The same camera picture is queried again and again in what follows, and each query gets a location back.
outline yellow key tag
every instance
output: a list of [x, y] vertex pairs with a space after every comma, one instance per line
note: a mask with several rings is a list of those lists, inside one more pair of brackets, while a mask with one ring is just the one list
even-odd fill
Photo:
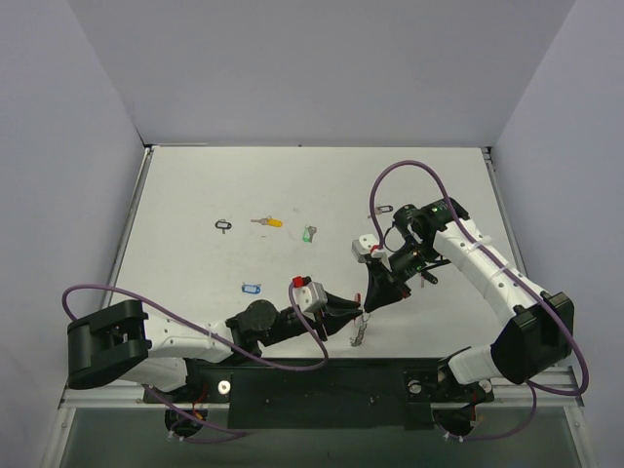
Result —
[[282, 221], [279, 219], [273, 219], [271, 216], [266, 219], [266, 224], [273, 227], [282, 227], [284, 225]]

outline white table surface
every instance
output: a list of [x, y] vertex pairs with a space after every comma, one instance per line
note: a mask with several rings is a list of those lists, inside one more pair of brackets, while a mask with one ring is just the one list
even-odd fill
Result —
[[[351, 254], [351, 241], [373, 232], [367, 219], [373, 181], [404, 159], [430, 165], [513, 262], [478, 148], [157, 147], [117, 286], [202, 323], [232, 317], [259, 298], [285, 308], [289, 281], [298, 275], [342, 297], [364, 296], [367, 269]], [[377, 192], [377, 203], [395, 210], [440, 198], [431, 177], [417, 168], [396, 170]], [[268, 215], [284, 226], [250, 222]], [[384, 230], [391, 216], [380, 217]], [[233, 225], [225, 235], [215, 229], [220, 218]], [[306, 224], [318, 229], [312, 244], [301, 240]], [[388, 244], [400, 247], [400, 236], [395, 232]], [[352, 326], [332, 336], [330, 356], [443, 357], [493, 342], [501, 327], [479, 293], [451, 265], [435, 274], [438, 285], [421, 289], [414, 278], [409, 299], [374, 311], [362, 346], [350, 346]], [[243, 282], [262, 284], [261, 294], [242, 293]], [[321, 352], [303, 335], [266, 348], [264, 356]]]

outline metal frame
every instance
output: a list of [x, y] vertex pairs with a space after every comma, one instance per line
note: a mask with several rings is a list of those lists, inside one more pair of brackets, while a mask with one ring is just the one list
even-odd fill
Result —
[[[110, 274], [108, 275], [108, 279], [106, 281], [106, 284], [109, 286], [114, 286], [117, 283], [117, 277], [119, 276], [119, 271], [121, 270], [121, 264], [124, 259], [124, 254], [126, 253], [126, 247], [128, 246], [128, 240], [130, 239], [130, 233], [132, 232], [133, 224], [135, 223], [138, 202], [140, 201], [140, 196], [143, 193], [143, 187], [147, 179], [147, 172], [149, 171], [149, 165], [151, 164], [153, 154], [153, 146], [145, 148], [143, 161], [141, 162], [141, 166], [136, 177], [135, 189], [133, 191], [133, 198], [130, 204], [130, 209], [128, 211], [128, 216], [126, 218], [126, 223], [124, 224], [124, 229], [119, 239], [119, 244], [117, 245], [115, 259], [113, 261], [110, 269]], [[111, 297], [112, 293], [106, 292], [102, 298], [100, 308], [107, 307], [108, 304], [110, 304]], [[46, 450], [44, 451], [44, 455], [40, 465], [41, 468], [58, 468], [60, 466], [60, 463], [62, 462], [62, 456], [65, 452], [67, 439], [69, 437], [69, 432], [71, 430], [71, 425], [73, 423], [74, 414], [76, 411], [75, 408], [68, 408], [63, 405], [65, 395], [69, 391], [70, 390], [65, 388], [60, 398], [60, 405], [58, 406], [53, 431], [50, 435]]]
[[[147, 174], [151, 164], [154, 149], [158, 145], [147, 147], [145, 155], [137, 176], [135, 191], [133, 194], [130, 210], [126, 219], [126, 224], [117, 253], [108, 277], [107, 284], [114, 286], [117, 282], [121, 265], [123, 262], [126, 247], [130, 239], [135, 217], [137, 215], [138, 204], [143, 191], [143, 187], [147, 180]], [[500, 210], [507, 237], [512, 248], [512, 253], [516, 261], [516, 265], [524, 274], [527, 273], [526, 266], [520, 252], [520, 248], [516, 241], [513, 229], [511, 227], [509, 216], [505, 210], [502, 201], [500, 189], [496, 181], [494, 167], [491, 161], [489, 150], [482, 148], [484, 161], [487, 167], [487, 173], [494, 191], [496, 202]], [[110, 304], [112, 297], [111, 292], [107, 292], [102, 300], [101, 307]], [[571, 367], [554, 367], [547, 369], [538, 375], [535, 381], [548, 386], [558, 388], [577, 388], [576, 380]], [[495, 399], [492, 403], [487, 404], [491, 407], [503, 408], [526, 408], [532, 404], [531, 393], [525, 385], [514, 385], [504, 378], [496, 378], [492, 380]], [[71, 390], [65, 389], [58, 414], [54, 423], [53, 433], [44, 453], [42, 460], [42, 468], [58, 468], [62, 461], [62, 456], [67, 444], [69, 432], [74, 419], [75, 411], [78, 409], [132, 409], [132, 410], [154, 410], [164, 408], [164, 405], [146, 404], [143, 401], [143, 389], [138, 385], [113, 383], [105, 387], [94, 390]], [[598, 466], [592, 445], [590, 443], [589, 433], [582, 412], [582, 401], [578, 398], [559, 397], [548, 393], [538, 391], [539, 405], [541, 407], [558, 407], [564, 408], [567, 423], [569, 426], [571, 437], [576, 447], [579, 463], [583, 468]], [[190, 409], [190, 405], [179, 405], [183, 409]], [[434, 404], [432, 408], [450, 408], [451, 404]], [[196, 406], [199, 409], [227, 410], [228, 404], [202, 404]]]
[[[514, 259], [516, 260], [516, 265], [520, 271], [522, 271], [525, 275], [527, 274], [527, 267], [525, 266], [525, 262], [523, 261], [523, 256], [520, 252], [520, 247], [518, 246], [518, 241], [516, 240], [516, 236], [514, 235], [514, 230], [511, 227], [511, 222], [509, 220], [509, 216], [507, 215], [507, 210], [505, 210], [505, 204], [503, 203], [502, 195], [500, 193], [500, 187], [498, 185], [498, 181], [496, 180], [496, 173], [493, 165], [493, 161], [491, 159], [491, 154], [489, 148], [481, 148], [481, 151], [484, 155], [484, 162], [486, 163], [487, 173], [489, 175], [489, 180], [491, 182], [492, 189], [494, 190], [494, 196], [496, 198], [496, 203], [498, 203], [498, 209], [500, 210], [500, 214], [503, 219], [503, 224], [505, 226], [505, 231], [507, 232], [507, 238], [509, 239], [509, 244], [511, 245], [512, 253], [514, 255]], [[555, 369], [562, 368], [550, 368], [548, 371], [552, 371]], [[575, 376], [572, 370], [572, 367], [568, 367], [571, 378], [576, 382]], [[540, 406], [548, 405], [548, 399], [563, 399], [567, 400], [569, 397], [557, 397], [549, 394], [538, 393], [538, 399]], [[593, 446], [590, 440], [589, 431], [587, 428], [587, 423], [585, 422], [585, 417], [583, 415], [583, 400], [581, 397], [572, 399], [574, 400], [573, 405], [561, 405], [564, 407], [565, 411], [565, 419], [567, 420], [567, 425], [569, 427], [569, 432], [571, 434], [572, 440], [574, 442], [574, 446], [576, 448], [576, 454], [578, 456], [578, 461], [583, 468], [593, 468], [598, 466], [598, 462], [596, 461], [596, 457], [594, 455]]]
[[[576, 388], [576, 380], [571, 368], [550, 368], [537, 375], [535, 382], [561, 390]], [[505, 408], [527, 408], [532, 405], [532, 395], [525, 385], [515, 385], [504, 378], [491, 380], [494, 391], [494, 401], [484, 406]], [[537, 391], [541, 407], [578, 408], [578, 400], [573, 397], [559, 397], [549, 393]], [[190, 409], [190, 404], [177, 404], [181, 408]], [[457, 408], [464, 404], [432, 404], [434, 409]], [[143, 401], [143, 388], [139, 385], [123, 383], [110, 384], [94, 390], [67, 389], [60, 402], [62, 410], [116, 408], [116, 409], [164, 409], [161, 404], [147, 404]], [[227, 410], [229, 404], [202, 404], [197, 408]]]
[[75, 414], [76, 409], [74, 408], [58, 409], [52, 433], [48, 439], [48, 446], [41, 460], [41, 468], [58, 468], [60, 466]]

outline glass panel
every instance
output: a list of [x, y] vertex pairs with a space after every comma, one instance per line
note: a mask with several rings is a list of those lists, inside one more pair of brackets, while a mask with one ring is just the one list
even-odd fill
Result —
[[[508, 430], [528, 409], [479, 410], [475, 433]], [[225, 411], [212, 413], [223, 423]], [[501, 441], [445, 442], [439, 430], [263, 430], [222, 445], [168, 442], [162, 409], [78, 409], [61, 466], [73, 467], [579, 467], [564, 410], [541, 408], [520, 434]], [[196, 437], [215, 436], [206, 429]]]

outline gray wall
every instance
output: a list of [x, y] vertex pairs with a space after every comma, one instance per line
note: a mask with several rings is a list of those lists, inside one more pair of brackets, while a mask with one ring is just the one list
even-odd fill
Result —
[[493, 144], [573, 0], [69, 0], [148, 143]]
[[0, 63], [0, 466], [14, 468], [39, 464], [66, 379], [60, 294], [106, 279], [142, 145], [64, 0], [5, 0]]
[[604, 466], [624, 459], [623, 20], [619, 0], [578, 0], [493, 152], [528, 273], [576, 303]]

